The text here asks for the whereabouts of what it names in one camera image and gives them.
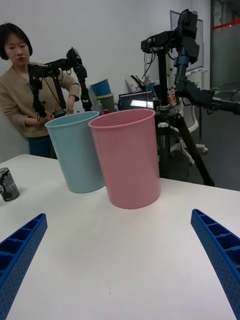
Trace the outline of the person's left hand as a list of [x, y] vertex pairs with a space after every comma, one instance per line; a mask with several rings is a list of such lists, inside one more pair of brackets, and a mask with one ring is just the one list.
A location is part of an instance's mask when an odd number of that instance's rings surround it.
[[70, 95], [66, 101], [66, 107], [67, 107], [67, 114], [73, 114], [74, 113], [74, 104], [76, 102], [76, 97], [74, 95]]

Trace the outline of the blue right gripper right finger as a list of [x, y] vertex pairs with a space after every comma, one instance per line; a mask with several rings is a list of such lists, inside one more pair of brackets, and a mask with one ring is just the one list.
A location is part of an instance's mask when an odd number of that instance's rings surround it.
[[198, 209], [190, 224], [220, 281], [236, 319], [240, 319], [240, 238]]

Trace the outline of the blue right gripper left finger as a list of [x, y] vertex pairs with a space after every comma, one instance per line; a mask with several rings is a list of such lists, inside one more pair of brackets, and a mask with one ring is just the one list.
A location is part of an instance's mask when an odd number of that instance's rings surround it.
[[0, 243], [0, 319], [5, 320], [48, 228], [39, 214]]

